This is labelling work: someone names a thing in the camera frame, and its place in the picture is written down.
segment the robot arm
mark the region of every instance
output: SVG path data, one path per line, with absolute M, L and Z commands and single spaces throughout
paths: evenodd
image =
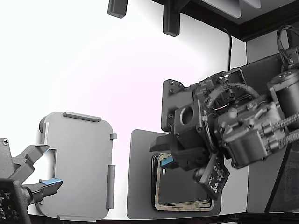
M 32 145 L 14 158 L 11 157 L 7 139 L 3 140 L 2 147 L 0 163 L 5 165 L 5 169 L 0 175 L 0 223 L 31 224 L 28 206 L 56 194 L 63 183 L 62 180 L 53 178 L 37 184 L 22 185 L 34 172 L 34 163 L 50 147 Z

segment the white backdrop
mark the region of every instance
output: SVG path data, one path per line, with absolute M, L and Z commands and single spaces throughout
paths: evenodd
M 225 70 L 228 37 L 183 14 L 180 35 L 165 35 L 163 7 L 150 0 L 129 0 L 123 19 L 109 16 L 107 6 L 108 0 L 0 1 L 0 137 L 16 156 L 40 142 L 39 122 L 51 112 L 102 117 L 118 134 L 114 209 L 106 218 L 127 219 L 131 132 L 161 132 L 164 80 L 189 86 Z M 246 64 L 245 48 L 234 38 L 232 67 Z M 49 153 L 26 183 L 51 178 L 51 163 Z M 237 184 L 232 172 L 224 191 L 235 192 L 227 198 L 235 206 L 222 204 L 221 213 L 246 210 L 247 171 L 238 171 Z M 32 206 L 29 212 L 37 214 Z

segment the black shelf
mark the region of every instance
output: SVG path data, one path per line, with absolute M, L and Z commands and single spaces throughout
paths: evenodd
M 285 24 L 299 22 L 299 1 L 294 1 L 254 19 L 237 24 L 192 0 L 151 0 L 164 6 L 163 32 L 179 35 L 179 14 L 186 14 L 219 30 L 226 29 L 233 37 L 244 42 L 277 30 Z M 122 18 L 128 0 L 110 0 L 108 13 Z

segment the black mounting bracket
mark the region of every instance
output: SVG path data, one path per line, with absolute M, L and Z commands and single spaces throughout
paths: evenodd
M 128 0 L 109 0 L 108 14 L 123 18 L 127 13 Z
M 179 35 L 180 12 L 190 0 L 166 0 L 163 12 L 163 33 Z

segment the gray tray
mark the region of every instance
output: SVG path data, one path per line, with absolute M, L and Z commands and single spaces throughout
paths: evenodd
M 157 211 L 153 208 L 151 204 L 151 157 L 157 152 L 150 152 L 150 144 L 161 135 L 164 134 L 144 130 L 132 132 L 127 216 L 130 219 L 171 219 L 218 215 L 221 197 L 215 201 L 213 209 L 209 212 Z
M 40 123 L 42 143 L 55 149 L 58 193 L 36 207 L 60 220 L 96 221 L 113 208 L 115 166 L 112 142 L 117 137 L 106 121 L 71 112 L 54 112 Z

